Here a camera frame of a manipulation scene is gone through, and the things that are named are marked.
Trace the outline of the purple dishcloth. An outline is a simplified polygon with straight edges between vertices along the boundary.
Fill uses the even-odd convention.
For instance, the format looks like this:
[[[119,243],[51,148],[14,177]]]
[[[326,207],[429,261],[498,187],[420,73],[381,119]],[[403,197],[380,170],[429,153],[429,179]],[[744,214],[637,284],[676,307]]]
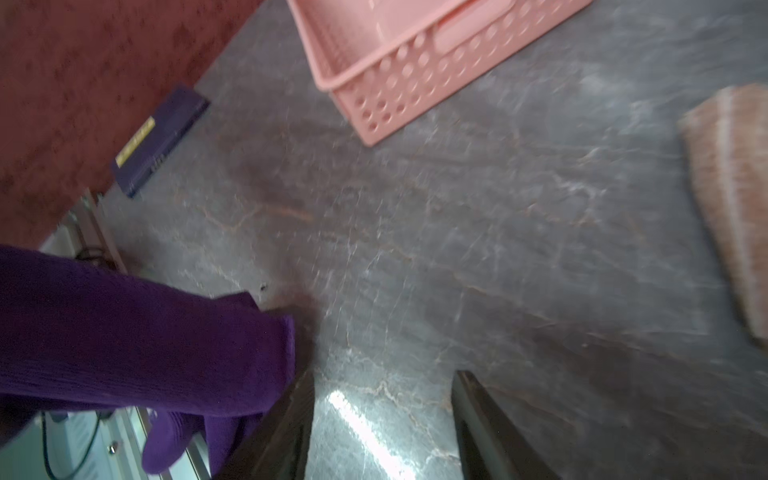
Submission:
[[[145,472],[203,433],[220,470],[295,374],[294,324],[239,292],[194,295],[37,251],[1,250],[1,440],[42,411],[141,407]]]

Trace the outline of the striped beige dishcloth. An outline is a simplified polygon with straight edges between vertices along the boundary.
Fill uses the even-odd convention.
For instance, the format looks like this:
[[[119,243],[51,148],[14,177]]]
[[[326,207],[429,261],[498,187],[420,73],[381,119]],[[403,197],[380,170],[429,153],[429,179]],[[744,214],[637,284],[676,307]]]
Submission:
[[[767,87],[732,86],[686,113],[679,129],[693,192],[746,325],[767,344]]]

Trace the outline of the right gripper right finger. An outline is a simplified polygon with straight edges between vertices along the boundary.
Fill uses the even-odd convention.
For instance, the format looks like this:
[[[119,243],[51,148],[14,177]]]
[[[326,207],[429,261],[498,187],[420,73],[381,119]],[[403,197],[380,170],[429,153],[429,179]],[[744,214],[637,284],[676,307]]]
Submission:
[[[454,373],[455,431],[466,479],[556,479],[509,417],[468,370]]]

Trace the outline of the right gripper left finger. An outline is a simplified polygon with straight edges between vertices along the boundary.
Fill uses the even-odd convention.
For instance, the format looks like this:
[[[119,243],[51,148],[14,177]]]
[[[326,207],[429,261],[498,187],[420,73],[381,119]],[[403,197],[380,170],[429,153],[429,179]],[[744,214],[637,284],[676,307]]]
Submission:
[[[215,479],[305,478],[315,405],[313,374],[299,375]]]

